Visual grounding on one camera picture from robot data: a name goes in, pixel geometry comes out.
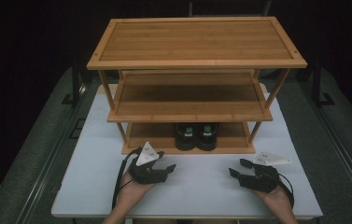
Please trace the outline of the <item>wooden shoe rack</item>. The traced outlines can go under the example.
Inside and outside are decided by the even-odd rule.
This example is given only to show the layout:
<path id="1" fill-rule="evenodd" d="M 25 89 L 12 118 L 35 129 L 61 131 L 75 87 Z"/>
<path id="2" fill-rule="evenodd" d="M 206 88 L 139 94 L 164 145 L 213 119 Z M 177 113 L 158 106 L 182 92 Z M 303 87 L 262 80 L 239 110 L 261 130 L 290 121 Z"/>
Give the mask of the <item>wooden shoe rack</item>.
<path id="1" fill-rule="evenodd" d="M 87 67 L 120 75 L 106 89 L 108 121 L 117 124 L 122 151 L 151 143 L 177 154 L 177 125 L 217 138 L 217 154 L 252 154 L 260 125 L 273 118 L 280 88 L 264 92 L 259 73 L 307 65 L 274 17 L 113 19 Z"/>

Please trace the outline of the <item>black metal stand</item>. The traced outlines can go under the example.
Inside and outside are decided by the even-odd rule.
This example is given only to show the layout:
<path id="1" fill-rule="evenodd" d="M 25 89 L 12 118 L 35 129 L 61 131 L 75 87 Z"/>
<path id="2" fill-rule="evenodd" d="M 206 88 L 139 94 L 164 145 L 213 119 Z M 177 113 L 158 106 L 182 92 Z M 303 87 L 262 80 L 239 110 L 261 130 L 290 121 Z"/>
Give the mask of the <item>black metal stand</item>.
<path id="1" fill-rule="evenodd" d="M 312 84 L 312 96 L 313 101 L 318 108 L 323 105 L 335 105 L 331 96 L 328 93 L 320 93 L 321 86 L 321 65 L 319 58 L 315 59 L 314 70 L 313 70 L 313 84 Z"/>
<path id="2" fill-rule="evenodd" d="M 71 88 L 72 91 L 67 93 L 62 100 L 63 105 L 70 105 L 75 107 L 80 98 L 81 75 L 83 74 L 83 62 L 81 60 L 74 60 L 71 66 Z"/>

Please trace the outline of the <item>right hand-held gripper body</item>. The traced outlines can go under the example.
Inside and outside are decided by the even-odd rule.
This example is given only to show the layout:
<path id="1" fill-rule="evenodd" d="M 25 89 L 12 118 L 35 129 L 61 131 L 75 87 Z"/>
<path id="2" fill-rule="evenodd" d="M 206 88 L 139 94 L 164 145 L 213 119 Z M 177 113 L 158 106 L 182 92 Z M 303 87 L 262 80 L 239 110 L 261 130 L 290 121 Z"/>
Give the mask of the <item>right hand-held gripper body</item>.
<path id="1" fill-rule="evenodd" d="M 276 187 L 281 187 L 286 192 L 292 192 L 292 185 L 289 184 L 288 188 L 282 181 L 283 176 L 273 166 L 252 163 L 253 167 L 251 170 L 254 175 L 241 175 L 241 187 L 263 192 L 271 192 Z"/>

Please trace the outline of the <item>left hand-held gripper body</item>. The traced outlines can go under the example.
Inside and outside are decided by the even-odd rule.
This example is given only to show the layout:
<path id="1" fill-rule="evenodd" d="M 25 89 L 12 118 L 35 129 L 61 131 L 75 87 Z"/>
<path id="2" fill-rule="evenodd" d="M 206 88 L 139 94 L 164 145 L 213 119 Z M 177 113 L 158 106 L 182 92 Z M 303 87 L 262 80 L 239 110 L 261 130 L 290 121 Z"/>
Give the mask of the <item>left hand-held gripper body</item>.
<path id="1" fill-rule="evenodd" d="M 168 175 L 158 175 L 154 173 L 153 165 L 158 159 L 158 152 L 153 148 L 150 142 L 146 142 L 138 156 L 133 159 L 129 174 L 139 184 L 148 185 L 164 182 Z"/>

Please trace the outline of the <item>person's left hand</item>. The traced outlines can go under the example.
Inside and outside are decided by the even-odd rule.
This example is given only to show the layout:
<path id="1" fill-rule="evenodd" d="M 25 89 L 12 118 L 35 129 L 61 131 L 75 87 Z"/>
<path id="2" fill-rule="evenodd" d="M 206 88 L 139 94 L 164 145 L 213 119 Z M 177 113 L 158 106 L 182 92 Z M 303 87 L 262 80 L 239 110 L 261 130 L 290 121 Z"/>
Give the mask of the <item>person's left hand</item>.
<path id="1" fill-rule="evenodd" d="M 154 184 L 143 185 L 137 183 L 133 180 L 131 175 L 126 172 L 121 179 L 121 188 L 116 208 L 128 214 L 154 187 Z"/>

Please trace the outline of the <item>person's right hand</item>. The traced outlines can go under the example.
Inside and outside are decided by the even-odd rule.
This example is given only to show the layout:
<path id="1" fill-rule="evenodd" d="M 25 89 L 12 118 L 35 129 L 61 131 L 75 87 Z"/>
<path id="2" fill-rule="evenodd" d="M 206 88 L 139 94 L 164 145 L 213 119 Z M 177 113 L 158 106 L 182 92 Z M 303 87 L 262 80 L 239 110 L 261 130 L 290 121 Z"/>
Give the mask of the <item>person's right hand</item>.
<path id="1" fill-rule="evenodd" d="M 292 214 L 289 197 L 281 187 L 276 187 L 271 192 L 253 190 L 253 193 L 263 201 L 275 217 Z"/>

